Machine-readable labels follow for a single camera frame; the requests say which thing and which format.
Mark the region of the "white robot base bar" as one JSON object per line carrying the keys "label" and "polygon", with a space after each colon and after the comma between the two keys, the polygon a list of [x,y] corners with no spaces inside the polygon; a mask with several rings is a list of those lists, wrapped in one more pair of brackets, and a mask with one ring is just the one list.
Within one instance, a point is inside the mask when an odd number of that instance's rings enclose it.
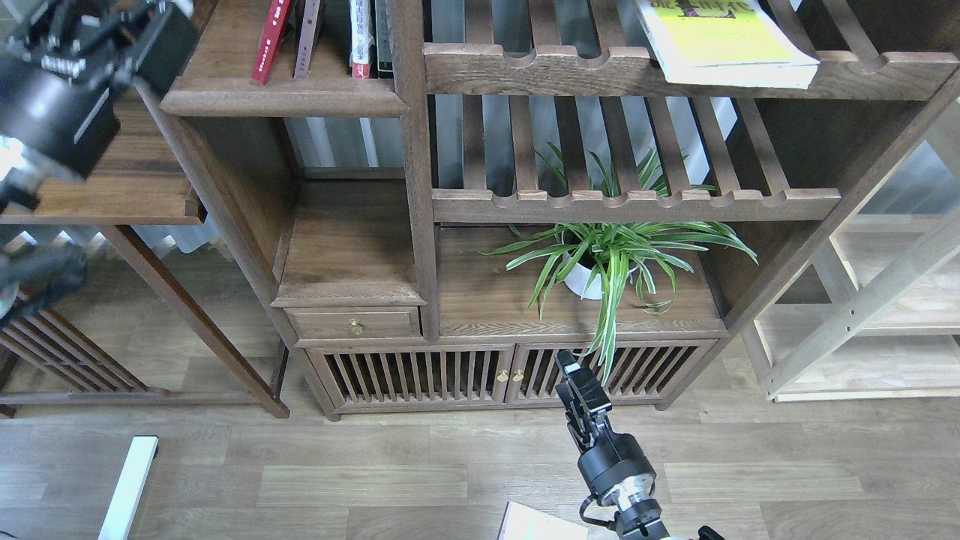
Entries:
{"label": "white robot base bar", "polygon": [[131,439],[98,539],[129,538],[148,475],[158,455],[158,445],[158,436],[140,435]]}

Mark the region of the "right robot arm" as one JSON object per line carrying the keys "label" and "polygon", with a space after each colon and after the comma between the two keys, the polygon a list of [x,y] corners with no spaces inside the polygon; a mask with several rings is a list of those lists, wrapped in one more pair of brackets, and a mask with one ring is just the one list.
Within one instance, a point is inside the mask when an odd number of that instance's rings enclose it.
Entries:
{"label": "right robot arm", "polygon": [[620,539],[669,539],[653,496],[656,473],[637,439],[615,433],[607,417],[609,397],[569,349],[557,352],[555,363],[562,374],[556,393],[565,406],[567,427],[580,452],[578,468],[589,488],[580,519],[613,530]]}

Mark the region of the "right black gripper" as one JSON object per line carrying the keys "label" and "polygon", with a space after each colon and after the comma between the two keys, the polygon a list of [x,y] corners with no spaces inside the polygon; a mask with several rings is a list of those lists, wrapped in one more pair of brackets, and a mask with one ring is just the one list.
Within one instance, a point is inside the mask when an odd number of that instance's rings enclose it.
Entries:
{"label": "right black gripper", "polygon": [[630,507],[651,500],[656,489],[654,468],[634,435],[611,427],[608,413],[613,404],[596,376],[580,366],[569,349],[557,352],[554,361],[562,375],[556,393],[580,451],[578,469],[589,488],[582,506],[597,502],[601,507]]}

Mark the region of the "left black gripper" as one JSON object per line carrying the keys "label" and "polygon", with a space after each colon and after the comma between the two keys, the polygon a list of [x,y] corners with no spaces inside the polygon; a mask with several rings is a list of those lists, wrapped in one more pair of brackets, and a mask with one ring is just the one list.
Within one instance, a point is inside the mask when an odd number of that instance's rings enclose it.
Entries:
{"label": "left black gripper", "polygon": [[2,181],[82,182],[136,81],[164,96],[199,40],[189,1],[42,1],[2,44]]}

